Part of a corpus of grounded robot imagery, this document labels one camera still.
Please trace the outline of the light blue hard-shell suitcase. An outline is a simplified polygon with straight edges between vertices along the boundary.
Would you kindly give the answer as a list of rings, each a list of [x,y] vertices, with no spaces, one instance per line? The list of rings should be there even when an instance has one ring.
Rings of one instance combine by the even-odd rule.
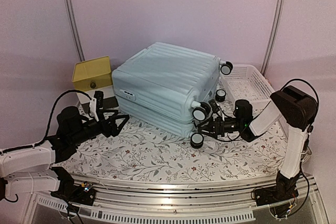
[[[233,64],[220,57],[156,42],[113,70],[115,97],[122,112],[178,137],[189,138],[195,121],[210,114],[207,102],[221,75]]]

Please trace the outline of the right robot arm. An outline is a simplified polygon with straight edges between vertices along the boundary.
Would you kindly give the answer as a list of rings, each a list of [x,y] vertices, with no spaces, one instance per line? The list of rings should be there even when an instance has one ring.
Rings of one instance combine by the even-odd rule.
[[[279,123],[287,138],[287,148],[276,184],[257,187],[252,195],[258,206],[297,198],[296,183],[303,175],[302,163],[319,110],[318,96],[312,97],[287,83],[270,95],[270,101],[257,116],[253,116],[252,104],[244,99],[235,101],[233,116],[225,115],[217,105],[223,98],[222,91],[218,90],[214,100],[203,102],[193,110],[193,118],[199,123],[190,137],[191,146],[201,148],[205,136],[218,140],[226,133],[235,132],[242,140],[252,142]]]

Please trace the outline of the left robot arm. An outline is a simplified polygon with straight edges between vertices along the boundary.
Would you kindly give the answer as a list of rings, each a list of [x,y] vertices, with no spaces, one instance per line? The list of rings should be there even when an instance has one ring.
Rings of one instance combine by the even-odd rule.
[[[118,136],[129,120],[118,110],[99,110],[97,118],[81,115],[68,106],[57,115],[58,130],[38,143],[1,151],[1,199],[26,192],[49,191],[64,201],[87,194],[87,186],[74,185],[72,176],[57,164],[70,159],[78,147],[99,135]]]

